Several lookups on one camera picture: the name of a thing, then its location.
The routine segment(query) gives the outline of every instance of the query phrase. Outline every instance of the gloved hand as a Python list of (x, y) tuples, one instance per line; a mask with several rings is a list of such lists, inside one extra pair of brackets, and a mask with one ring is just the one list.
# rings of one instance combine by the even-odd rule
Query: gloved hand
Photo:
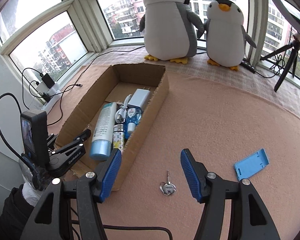
[(29, 182), (23, 184), (22, 196), (32, 206), (35, 206), (43, 191), (35, 190)]

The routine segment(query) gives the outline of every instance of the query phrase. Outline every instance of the white wall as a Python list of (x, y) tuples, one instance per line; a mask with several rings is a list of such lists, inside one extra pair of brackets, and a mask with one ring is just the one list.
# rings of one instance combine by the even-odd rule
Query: white wall
[[(8, 66), (3, 62), (0, 56), (0, 95), (6, 92), (14, 94), (20, 104), (21, 111), (26, 108), (22, 103), (21, 81), (16, 78)], [(33, 97), (25, 91), (25, 103), (29, 107)], [(31, 108), (40, 109), (42, 104), (34, 100)], [(21, 138), (20, 114), (18, 107), (12, 97), (4, 97), (0, 100), (0, 128), (6, 140), (18, 152), (23, 152), (23, 143)], [(0, 137), (0, 152), (13, 160), (18, 158), (10, 152)]]
[(23, 182), (19, 164), (0, 152), (0, 215), (4, 200), (12, 188), (19, 187)]

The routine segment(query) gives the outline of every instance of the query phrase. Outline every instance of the penguin beak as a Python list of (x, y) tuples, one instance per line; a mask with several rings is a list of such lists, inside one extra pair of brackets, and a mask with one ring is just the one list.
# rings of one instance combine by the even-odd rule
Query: penguin beak
[(224, 12), (230, 11), (230, 6), (229, 6), (229, 5), (226, 5), (226, 4), (224, 4), (224, 3), (220, 3), (220, 4), (219, 4), (219, 8), (220, 8), (221, 11), (224, 11)]

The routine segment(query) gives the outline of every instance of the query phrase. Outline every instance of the lotion tube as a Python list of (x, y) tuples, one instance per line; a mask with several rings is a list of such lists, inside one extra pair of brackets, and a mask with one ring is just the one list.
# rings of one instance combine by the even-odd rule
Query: lotion tube
[(104, 105), (100, 112), (89, 154), (93, 160), (105, 161), (111, 153), (116, 111), (117, 103), (109, 103)]

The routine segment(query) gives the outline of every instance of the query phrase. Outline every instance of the stuffed penguin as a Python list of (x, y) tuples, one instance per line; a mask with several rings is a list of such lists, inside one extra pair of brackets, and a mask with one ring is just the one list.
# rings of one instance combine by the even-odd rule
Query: stuffed penguin
[(145, 29), (145, 47), (149, 60), (170, 60), (186, 64), (197, 51), (194, 26), (204, 32), (199, 16), (191, 11), (190, 0), (143, 0), (146, 13), (140, 21)]
[[(256, 48), (255, 42), (242, 26), (242, 11), (232, 1), (215, 0), (208, 6), (207, 17), (204, 29), (207, 31), (208, 63), (238, 71), (245, 54), (246, 41)], [(198, 30), (197, 37), (200, 38), (202, 34)]]

